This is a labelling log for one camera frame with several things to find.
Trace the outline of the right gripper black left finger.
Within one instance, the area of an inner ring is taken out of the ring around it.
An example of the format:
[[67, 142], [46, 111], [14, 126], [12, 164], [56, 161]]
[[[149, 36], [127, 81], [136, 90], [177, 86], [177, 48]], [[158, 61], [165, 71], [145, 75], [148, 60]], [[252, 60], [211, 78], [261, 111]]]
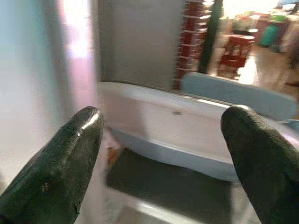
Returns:
[[1, 194], [1, 223], [74, 223], [93, 174], [103, 128], [103, 114], [92, 106], [68, 120]]

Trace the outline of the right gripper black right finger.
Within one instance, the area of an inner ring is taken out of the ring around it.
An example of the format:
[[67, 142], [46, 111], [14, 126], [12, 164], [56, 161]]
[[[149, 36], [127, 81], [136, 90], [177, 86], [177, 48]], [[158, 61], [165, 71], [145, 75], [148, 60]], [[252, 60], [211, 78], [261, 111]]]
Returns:
[[233, 105], [221, 132], [238, 179], [263, 224], [299, 222], [299, 152], [251, 108]]

